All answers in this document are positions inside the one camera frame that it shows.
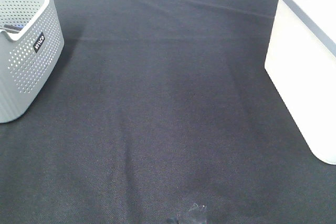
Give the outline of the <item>black fabric table cover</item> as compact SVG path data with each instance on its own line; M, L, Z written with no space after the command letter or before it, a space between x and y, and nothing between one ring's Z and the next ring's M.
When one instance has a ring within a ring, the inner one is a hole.
M264 69L277 0L54 0L48 81L1 125L1 223L335 223L335 167Z

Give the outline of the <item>clear tape piece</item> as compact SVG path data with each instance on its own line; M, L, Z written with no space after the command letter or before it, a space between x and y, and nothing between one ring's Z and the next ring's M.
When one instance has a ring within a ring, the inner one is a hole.
M188 210L188 217L191 223L194 224L207 224L207 206L193 203Z

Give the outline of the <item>white storage box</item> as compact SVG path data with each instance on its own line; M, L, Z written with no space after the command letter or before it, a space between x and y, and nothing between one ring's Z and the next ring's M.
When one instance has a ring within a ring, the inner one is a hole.
M265 70L311 152L335 164L335 0L278 0Z

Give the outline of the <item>grey perforated plastic basket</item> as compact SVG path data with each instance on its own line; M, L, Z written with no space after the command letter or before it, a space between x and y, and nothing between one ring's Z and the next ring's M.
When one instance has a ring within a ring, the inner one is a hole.
M1 0L1 123L26 112L63 47L54 0Z

